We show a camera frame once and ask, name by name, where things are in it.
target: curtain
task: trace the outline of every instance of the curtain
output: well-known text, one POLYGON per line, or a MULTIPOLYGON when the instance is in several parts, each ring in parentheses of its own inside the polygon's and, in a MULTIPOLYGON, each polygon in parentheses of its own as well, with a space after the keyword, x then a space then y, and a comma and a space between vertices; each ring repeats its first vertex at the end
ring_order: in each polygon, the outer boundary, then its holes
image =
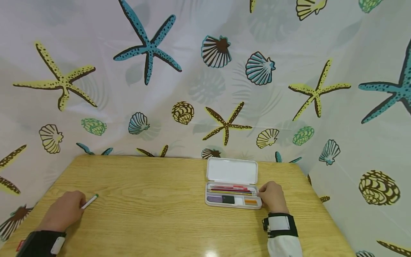
POLYGON ((410 256, 411 2, 0 7, 0 246, 103 154, 296 163, 357 256, 410 256))

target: white pencil case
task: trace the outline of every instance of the white pencil case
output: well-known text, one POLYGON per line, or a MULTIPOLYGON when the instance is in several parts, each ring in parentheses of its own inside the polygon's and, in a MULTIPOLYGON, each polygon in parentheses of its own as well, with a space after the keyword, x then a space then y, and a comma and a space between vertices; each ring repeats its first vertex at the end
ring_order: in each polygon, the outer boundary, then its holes
POLYGON ((258 188, 255 186, 258 178, 257 162, 212 157, 207 160, 207 178, 209 181, 205 186, 206 204, 210 206, 243 209, 261 209, 262 201, 261 198, 257 196, 258 188), (253 195, 208 192, 211 185, 227 187, 243 186, 253 191, 253 195))

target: wooden table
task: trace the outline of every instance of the wooden table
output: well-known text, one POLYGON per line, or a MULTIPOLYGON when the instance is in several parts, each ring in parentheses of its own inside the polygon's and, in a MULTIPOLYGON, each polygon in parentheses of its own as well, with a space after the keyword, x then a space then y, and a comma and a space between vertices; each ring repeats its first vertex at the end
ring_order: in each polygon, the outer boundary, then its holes
MULTIPOLYGON (((0 250, 15 256, 21 240, 64 192, 100 197, 68 229, 59 257, 268 256, 265 209, 204 203, 206 160, 83 155, 77 157, 0 250)), ((259 162, 258 186, 282 185, 304 257, 355 256, 298 165, 259 162)))

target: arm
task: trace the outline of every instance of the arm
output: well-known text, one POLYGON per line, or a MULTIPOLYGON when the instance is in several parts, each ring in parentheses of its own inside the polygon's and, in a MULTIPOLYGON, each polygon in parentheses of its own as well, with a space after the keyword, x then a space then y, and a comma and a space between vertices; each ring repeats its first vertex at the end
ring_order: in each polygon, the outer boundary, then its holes
POLYGON ((300 241, 293 216, 287 208, 284 192, 274 181, 260 188, 259 196, 269 209, 263 220, 268 229, 268 252, 271 257, 302 257, 300 241))
POLYGON ((78 221, 85 204, 80 191, 65 192, 48 209, 37 229, 31 232, 16 257, 54 257, 66 237, 66 229, 78 221))

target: hand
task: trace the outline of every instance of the hand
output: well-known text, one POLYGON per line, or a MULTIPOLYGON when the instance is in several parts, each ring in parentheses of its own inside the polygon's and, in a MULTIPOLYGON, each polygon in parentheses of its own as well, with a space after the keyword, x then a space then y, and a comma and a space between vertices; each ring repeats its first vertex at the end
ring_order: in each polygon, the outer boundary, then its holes
POLYGON ((81 207, 84 204, 85 195, 82 192, 65 192, 50 206, 36 230, 64 232, 81 218, 84 212, 81 207))
POLYGON ((260 188, 259 197, 267 205, 269 212, 290 214, 285 202, 284 192, 281 186, 274 181, 269 181, 260 188))

